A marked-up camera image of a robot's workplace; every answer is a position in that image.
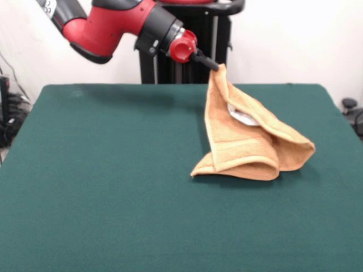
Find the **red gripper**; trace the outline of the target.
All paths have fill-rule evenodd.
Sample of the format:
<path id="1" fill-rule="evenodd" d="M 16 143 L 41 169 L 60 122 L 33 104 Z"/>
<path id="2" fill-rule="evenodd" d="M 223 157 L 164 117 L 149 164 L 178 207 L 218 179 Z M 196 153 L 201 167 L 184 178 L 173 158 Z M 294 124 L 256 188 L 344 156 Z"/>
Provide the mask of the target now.
<path id="1" fill-rule="evenodd" d="M 192 31 L 184 30 L 170 44 L 169 55 L 175 62 L 189 62 L 190 60 L 203 64 L 213 71 L 219 70 L 219 64 L 197 49 L 197 37 Z"/>

